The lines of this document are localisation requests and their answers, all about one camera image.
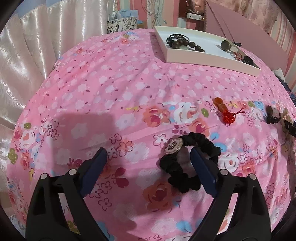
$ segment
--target satin curtain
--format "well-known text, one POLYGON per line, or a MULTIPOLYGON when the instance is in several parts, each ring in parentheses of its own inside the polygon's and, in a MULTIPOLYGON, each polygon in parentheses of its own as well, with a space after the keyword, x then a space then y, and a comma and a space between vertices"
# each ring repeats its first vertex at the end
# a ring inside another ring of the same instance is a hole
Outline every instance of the satin curtain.
POLYGON ((67 50, 107 33, 116 0, 63 0, 12 16, 0 34, 0 168, 26 103, 67 50))

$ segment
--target black scrunchie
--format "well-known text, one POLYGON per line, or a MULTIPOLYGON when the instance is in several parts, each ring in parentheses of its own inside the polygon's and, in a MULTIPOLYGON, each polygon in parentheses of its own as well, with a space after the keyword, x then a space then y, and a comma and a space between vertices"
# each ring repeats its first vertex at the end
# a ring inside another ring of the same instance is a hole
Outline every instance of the black scrunchie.
MULTIPOLYGON (((194 146, 197 144, 202 152, 207 153, 210 157, 209 160, 217 165, 218 157, 221 155, 220 147, 214 146, 205 135, 190 132, 188 136, 184 135, 179 138, 183 140, 183 146, 194 146)), ((177 188, 181 193, 186 193, 189 189, 199 190, 201 185, 199 177, 197 175, 188 177, 188 174, 183 172, 181 165, 177 162, 177 153, 164 155, 159 162, 160 168, 171 175, 168 178, 168 183, 177 188)))

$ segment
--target blue gripper pad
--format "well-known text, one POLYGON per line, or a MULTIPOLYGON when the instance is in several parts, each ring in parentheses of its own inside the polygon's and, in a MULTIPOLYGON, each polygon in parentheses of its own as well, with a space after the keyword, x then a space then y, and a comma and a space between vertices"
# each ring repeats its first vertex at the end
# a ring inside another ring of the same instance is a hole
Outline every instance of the blue gripper pad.
POLYGON ((99 175, 102 173, 104 166, 107 163, 107 151, 104 148, 100 148, 94 157, 90 160, 91 165, 86 171, 82 179, 82 186, 80 194, 82 197, 90 194, 99 175))
POLYGON ((212 195, 213 198, 217 195, 216 182, 217 182, 217 173, 215 168, 218 171, 217 167, 210 166, 214 164, 213 162, 206 160, 199 148, 193 147, 190 152, 190 161, 200 178, 200 182, 203 185, 207 194, 212 195))

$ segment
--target red tassel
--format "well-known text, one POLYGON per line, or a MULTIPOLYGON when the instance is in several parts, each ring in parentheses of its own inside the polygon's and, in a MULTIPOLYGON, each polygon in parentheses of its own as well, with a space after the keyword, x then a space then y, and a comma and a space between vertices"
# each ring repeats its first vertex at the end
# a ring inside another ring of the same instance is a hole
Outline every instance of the red tassel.
POLYGON ((230 112, 229 110, 225 110, 222 115, 223 115, 223 122, 225 124, 232 124, 235 121, 235 116, 239 113, 244 113, 244 111, 242 111, 244 108, 241 108, 239 112, 233 113, 230 112))

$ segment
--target bed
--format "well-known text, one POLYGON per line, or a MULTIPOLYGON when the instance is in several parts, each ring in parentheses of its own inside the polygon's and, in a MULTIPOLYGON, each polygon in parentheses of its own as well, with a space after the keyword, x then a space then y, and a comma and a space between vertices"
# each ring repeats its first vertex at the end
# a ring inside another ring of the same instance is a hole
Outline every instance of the bed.
MULTIPOLYGON (((19 223, 39 176, 63 175, 104 147, 108 163, 85 202, 109 240, 188 240, 212 198, 180 194, 158 167, 171 138, 203 133, 221 148, 219 168, 256 174, 274 229, 294 197, 295 140, 267 125, 267 105, 296 119, 270 68, 259 77, 209 66, 165 63, 151 29, 90 37, 59 57, 17 120, 7 154, 8 191, 19 223), (245 113, 225 125, 212 102, 245 113)), ((194 175, 188 151, 180 162, 194 175)), ((235 196, 220 231, 227 229, 235 196)), ((70 230, 78 232, 63 196, 70 230)))

